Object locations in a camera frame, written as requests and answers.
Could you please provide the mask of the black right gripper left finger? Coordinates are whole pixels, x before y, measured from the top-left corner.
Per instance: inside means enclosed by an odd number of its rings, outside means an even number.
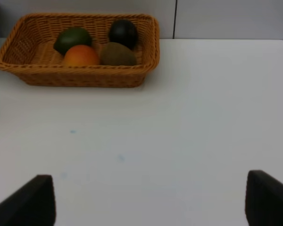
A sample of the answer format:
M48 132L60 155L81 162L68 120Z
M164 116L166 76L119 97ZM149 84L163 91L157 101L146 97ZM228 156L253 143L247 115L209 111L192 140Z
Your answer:
M56 200L51 175L37 175L0 203L0 226L53 226Z

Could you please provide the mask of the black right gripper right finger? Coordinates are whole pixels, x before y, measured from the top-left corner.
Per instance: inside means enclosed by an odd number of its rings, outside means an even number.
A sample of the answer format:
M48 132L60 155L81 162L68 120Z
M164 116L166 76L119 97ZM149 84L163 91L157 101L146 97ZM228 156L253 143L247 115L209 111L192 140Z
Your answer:
M262 170L249 171L245 215L250 226L283 226L283 183Z

